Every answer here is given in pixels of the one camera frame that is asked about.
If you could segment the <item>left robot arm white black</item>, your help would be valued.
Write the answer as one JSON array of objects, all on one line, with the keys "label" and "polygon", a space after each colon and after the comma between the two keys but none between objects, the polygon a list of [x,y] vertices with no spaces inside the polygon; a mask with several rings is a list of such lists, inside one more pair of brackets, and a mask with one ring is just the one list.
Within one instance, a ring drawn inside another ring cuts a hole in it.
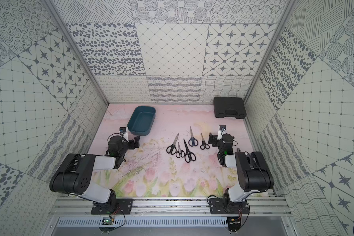
[{"label": "left robot arm white black", "polygon": [[126,132],[120,132],[109,136],[105,155],[70,153],[51,178],[50,190],[93,202],[92,215],[129,215],[133,199],[118,200],[114,190],[91,178],[97,171],[117,170],[125,162],[126,152],[139,146],[140,136],[129,140]]}]

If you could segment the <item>small black scissors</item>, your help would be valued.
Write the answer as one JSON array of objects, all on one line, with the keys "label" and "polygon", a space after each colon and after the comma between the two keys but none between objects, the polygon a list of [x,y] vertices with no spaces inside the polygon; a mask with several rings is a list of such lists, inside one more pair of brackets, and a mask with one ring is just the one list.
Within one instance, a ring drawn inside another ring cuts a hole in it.
[{"label": "small black scissors", "polygon": [[178,143],[178,148],[176,152],[176,157],[177,158],[184,158],[185,157],[185,152],[181,150],[180,144]]}]

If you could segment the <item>small dark scissors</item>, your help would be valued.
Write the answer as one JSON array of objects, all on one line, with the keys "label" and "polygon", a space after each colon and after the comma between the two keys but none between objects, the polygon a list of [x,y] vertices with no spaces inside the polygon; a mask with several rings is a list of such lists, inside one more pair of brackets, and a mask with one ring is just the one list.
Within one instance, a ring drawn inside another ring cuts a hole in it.
[{"label": "small dark scissors", "polygon": [[201,140],[202,140],[202,143],[200,145],[200,149],[201,150],[210,149],[210,146],[206,143],[202,133],[201,133]]}]

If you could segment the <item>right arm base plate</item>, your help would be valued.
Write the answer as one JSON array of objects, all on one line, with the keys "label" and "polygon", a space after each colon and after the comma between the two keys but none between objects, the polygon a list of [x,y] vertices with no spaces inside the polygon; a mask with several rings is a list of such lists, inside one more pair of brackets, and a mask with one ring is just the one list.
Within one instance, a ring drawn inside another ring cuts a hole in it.
[{"label": "right arm base plate", "polygon": [[207,200],[211,214],[249,214],[248,202],[234,203],[227,199],[211,197]]}]

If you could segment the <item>teal plastic storage box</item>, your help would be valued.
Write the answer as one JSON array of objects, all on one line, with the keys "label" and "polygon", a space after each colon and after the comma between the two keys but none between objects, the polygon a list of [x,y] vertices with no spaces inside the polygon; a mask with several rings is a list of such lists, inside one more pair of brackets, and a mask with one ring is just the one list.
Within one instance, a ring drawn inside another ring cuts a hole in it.
[{"label": "teal plastic storage box", "polygon": [[155,116],[156,109],[154,107],[136,107],[127,124],[129,132],[139,136],[149,135]]}]

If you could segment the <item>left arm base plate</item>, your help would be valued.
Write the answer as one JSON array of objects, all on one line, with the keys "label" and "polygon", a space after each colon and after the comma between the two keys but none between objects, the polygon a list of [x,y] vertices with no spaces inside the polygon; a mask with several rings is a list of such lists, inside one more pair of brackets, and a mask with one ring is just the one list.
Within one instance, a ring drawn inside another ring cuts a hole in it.
[{"label": "left arm base plate", "polygon": [[113,202],[107,202],[105,204],[93,203],[90,214],[92,215],[109,215],[117,213],[123,213],[129,215],[132,210],[133,199],[115,199]]}]

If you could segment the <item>large all-black scissors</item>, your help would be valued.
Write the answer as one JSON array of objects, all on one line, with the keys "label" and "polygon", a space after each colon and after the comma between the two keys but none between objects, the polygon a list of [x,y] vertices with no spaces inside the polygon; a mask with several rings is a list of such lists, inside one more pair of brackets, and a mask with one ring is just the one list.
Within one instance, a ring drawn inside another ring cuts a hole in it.
[{"label": "large all-black scissors", "polygon": [[184,159],[185,159],[186,163],[195,162],[196,161],[196,155],[192,151],[189,150],[185,139],[183,141],[184,141],[184,146],[185,146],[185,149],[186,149],[185,156],[184,156]]}]

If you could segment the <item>blue handled scissors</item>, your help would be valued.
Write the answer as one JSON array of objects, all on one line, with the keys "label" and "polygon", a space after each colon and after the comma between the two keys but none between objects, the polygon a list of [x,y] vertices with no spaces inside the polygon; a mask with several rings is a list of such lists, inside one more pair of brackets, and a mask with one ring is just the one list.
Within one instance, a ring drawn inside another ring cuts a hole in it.
[{"label": "blue handled scissors", "polygon": [[188,141],[188,144],[190,147],[196,147],[198,146],[198,140],[194,137],[192,128],[190,127],[190,139]]}]

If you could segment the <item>black scissors silver blades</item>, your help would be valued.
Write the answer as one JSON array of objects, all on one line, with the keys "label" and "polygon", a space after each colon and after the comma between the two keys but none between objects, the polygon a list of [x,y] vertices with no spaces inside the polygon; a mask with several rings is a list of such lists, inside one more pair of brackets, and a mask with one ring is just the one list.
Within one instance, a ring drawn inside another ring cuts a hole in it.
[{"label": "black scissors silver blades", "polygon": [[177,143],[178,138],[179,138],[179,134],[176,135],[173,143],[166,148],[166,152],[168,154],[171,154],[171,155],[176,154],[176,152],[177,152],[176,143]]}]

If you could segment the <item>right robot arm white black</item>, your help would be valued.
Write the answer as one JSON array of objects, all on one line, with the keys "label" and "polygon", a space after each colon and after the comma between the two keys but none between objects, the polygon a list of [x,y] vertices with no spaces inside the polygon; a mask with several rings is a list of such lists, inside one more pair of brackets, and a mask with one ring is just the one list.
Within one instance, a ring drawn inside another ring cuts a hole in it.
[{"label": "right robot arm white black", "polygon": [[238,182],[225,190],[222,197],[209,196],[211,214],[248,214],[247,198],[273,189],[274,180],[260,151],[234,151],[234,137],[230,134],[209,135],[208,143],[218,148],[217,158],[224,168],[237,171]]}]

